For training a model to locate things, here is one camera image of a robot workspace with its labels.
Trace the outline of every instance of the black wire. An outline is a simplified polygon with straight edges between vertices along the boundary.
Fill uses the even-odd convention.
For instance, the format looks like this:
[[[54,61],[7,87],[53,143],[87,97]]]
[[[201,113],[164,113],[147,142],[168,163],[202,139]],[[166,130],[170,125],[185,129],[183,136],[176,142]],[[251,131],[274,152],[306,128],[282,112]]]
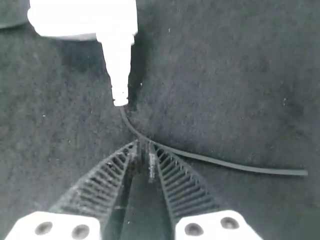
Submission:
[[[26,19],[26,18],[19,19],[16,21],[1,22],[0,23],[0,30],[15,28],[20,25],[26,24],[27,22],[28,22],[28,19]]]
[[[287,176],[308,176],[308,171],[304,170],[304,169],[274,169],[274,168],[246,166],[246,165],[223,161],[223,160],[219,160],[216,158],[203,156],[203,155],[199,155],[199,154],[194,154],[191,152],[182,151],[182,150],[170,147],[170,146],[166,146],[166,145],[160,144],[156,141],[153,141],[150,138],[148,138],[148,137],[142,135],[140,132],[138,132],[130,123],[130,121],[126,115],[125,109],[123,107],[120,107],[120,114],[122,116],[122,119],[123,119],[125,125],[130,129],[131,132],[133,132],[135,135],[137,135],[140,139],[143,139],[147,142],[154,143],[154,144],[156,144],[164,149],[167,149],[167,150],[169,150],[177,155],[180,155],[180,156],[184,156],[184,157],[192,158],[192,159],[197,159],[200,161],[224,166],[227,168],[232,168],[232,169],[237,169],[237,170],[252,172],[252,173],[271,174],[271,175],[287,175]]]

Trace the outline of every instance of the gray fabric background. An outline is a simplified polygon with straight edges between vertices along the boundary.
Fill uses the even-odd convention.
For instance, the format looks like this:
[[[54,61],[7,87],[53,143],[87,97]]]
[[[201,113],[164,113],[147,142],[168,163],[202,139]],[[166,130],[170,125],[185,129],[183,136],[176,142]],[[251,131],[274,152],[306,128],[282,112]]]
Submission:
[[[1,2],[0,9],[18,9],[18,2]],[[134,126],[193,153],[307,168],[306,178],[275,177],[189,160],[264,239],[318,239],[320,4],[137,0],[137,6]],[[0,73],[3,237],[19,217],[45,210],[134,136],[113,107],[97,42],[41,38],[29,25],[1,31]],[[141,226],[138,215],[127,216],[133,226]],[[124,236],[158,232],[130,231],[136,234]]]

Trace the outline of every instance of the black cloth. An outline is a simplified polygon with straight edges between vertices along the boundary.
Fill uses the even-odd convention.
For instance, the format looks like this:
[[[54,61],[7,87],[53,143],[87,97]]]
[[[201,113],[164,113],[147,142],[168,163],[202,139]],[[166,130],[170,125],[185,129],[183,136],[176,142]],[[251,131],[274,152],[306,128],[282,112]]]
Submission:
[[[129,117],[139,131],[235,163],[309,170],[267,176],[188,160],[265,240],[318,238],[319,6],[137,0]],[[0,237],[134,138],[99,43],[42,38],[29,25],[0,32]]]

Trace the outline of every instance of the white connector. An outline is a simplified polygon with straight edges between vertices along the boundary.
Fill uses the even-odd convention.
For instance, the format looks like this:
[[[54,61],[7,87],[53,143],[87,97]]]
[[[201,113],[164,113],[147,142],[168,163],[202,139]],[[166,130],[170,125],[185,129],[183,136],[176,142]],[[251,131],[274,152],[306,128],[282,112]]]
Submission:
[[[131,46],[138,32],[136,0],[30,0],[28,19],[43,37],[101,44],[115,106],[128,104]]]

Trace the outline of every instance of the mounting hole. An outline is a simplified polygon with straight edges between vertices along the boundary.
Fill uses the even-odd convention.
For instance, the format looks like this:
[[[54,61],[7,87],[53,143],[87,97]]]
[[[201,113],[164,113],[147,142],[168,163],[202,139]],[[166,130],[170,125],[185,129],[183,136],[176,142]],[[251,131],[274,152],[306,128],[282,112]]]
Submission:
[[[53,224],[50,221],[43,222],[35,228],[34,233],[36,235],[45,235],[51,231],[52,226]]]
[[[199,224],[196,223],[189,223],[187,226],[184,228],[185,234],[188,236],[201,236],[204,234],[204,230]]]
[[[87,225],[78,225],[72,231],[72,238],[75,240],[82,240],[88,237],[90,229]]]
[[[237,222],[237,220],[235,220],[232,217],[224,217],[221,219],[220,221],[221,226],[224,229],[238,229],[239,228],[239,223]]]

